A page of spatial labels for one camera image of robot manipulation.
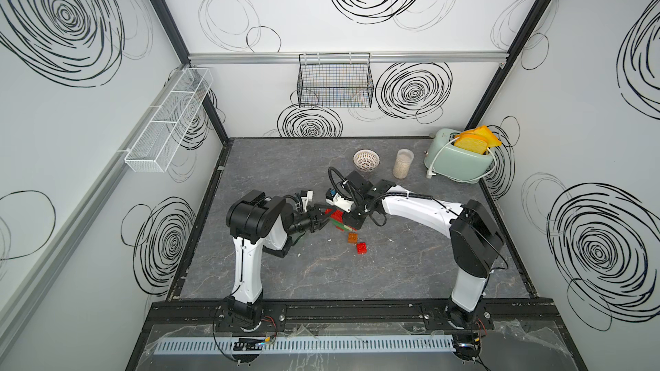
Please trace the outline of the green lego brick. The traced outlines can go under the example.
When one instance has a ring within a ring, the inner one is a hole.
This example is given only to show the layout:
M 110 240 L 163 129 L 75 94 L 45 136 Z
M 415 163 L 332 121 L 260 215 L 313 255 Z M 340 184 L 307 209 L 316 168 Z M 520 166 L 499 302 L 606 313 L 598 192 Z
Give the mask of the green lego brick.
M 331 223 L 333 223 L 333 225 L 334 225 L 336 228 L 338 228 L 338 229 L 340 229 L 340 230 L 342 230 L 342 231 L 344 231 L 344 232 L 352 232 L 352 229 L 351 229 L 350 227 L 347 227 L 347 226 L 345 226 L 343 223 L 340 223 L 340 222 L 338 222 L 338 221 L 336 221 L 336 220 L 334 220 L 334 219 L 331 220 Z

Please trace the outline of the red large lego brick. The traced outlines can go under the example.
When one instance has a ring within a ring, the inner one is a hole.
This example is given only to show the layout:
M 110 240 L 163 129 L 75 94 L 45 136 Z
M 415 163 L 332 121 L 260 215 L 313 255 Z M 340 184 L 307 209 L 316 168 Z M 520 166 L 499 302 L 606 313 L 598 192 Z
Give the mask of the red large lego brick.
M 331 215 L 331 218 L 337 221 L 338 223 L 343 223 L 343 215 L 344 215 L 343 211 L 337 210 Z

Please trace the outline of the orange lego brick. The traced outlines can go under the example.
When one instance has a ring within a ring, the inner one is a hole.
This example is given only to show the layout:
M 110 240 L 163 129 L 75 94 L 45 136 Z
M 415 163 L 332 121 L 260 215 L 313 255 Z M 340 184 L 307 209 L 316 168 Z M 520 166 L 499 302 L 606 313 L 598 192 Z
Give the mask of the orange lego brick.
M 359 236 L 357 233 L 349 233 L 347 235 L 347 241 L 351 244 L 357 244 L 359 242 Z

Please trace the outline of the small red brick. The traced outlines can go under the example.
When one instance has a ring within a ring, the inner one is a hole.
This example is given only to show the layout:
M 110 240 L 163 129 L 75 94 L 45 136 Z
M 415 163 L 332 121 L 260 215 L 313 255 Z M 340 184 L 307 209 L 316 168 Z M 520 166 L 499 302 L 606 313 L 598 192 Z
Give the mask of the small red brick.
M 367 254 L 367 252 L 368 252 L 367 245 L 364 242 L 357 243 L 356 244 L 356 252 L 359 255 Z

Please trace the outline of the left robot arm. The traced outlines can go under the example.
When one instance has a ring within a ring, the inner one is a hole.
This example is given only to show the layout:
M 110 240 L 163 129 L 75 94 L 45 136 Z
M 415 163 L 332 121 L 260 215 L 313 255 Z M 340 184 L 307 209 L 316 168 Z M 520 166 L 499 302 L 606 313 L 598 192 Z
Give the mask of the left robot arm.
M 294 246 L 294 235 L 323 229 L 337 208 L 310 204 L 299 211 L 286 198 L 268 197 L 252 190 L 237 200 L 226 216 L 235 247 L 235 282 L 223 299 L 223 321 L 253 330 L 263 318 L 261 266 L 264 254 L 285 257 Z

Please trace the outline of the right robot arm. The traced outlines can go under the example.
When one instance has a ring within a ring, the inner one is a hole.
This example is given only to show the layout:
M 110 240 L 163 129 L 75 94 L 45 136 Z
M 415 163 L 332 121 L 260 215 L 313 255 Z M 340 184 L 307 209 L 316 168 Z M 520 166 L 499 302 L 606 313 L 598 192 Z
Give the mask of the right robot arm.
M 444 311 L 456 329 L 471 328 L 495 262 L 503 259 L 504 238 L 486 208 L 476 200 L 451 203 L 411 192 L 389 180 L 373 184 L 353 171 L 345 176 L 328 169 L 329 205 L 343 212 L 342 223 L 359 230 L 376 214 L 398 216 L 431 228 L 449 238 L 458 266 L 455 285 Z

